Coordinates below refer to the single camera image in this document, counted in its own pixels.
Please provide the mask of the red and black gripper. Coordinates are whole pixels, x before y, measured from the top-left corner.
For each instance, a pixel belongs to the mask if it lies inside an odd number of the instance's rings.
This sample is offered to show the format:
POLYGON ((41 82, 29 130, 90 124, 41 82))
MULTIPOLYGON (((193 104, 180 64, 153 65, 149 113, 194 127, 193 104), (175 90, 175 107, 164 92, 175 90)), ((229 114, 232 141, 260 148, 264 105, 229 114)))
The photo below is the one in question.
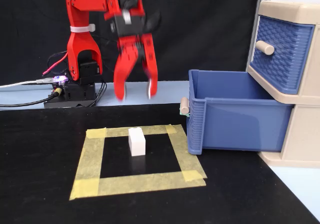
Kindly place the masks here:
POLYGON ((110 19, 110 36, 117 42, 119 56, 114 74, 114 92, 119 100, 125 96, 125 83, 137 59, 143 59, 142 66, 148 77, 147 96, 150 99, 157 93, 158 68, 152 34, 144 34, 145 15, 121 13, 110 19))

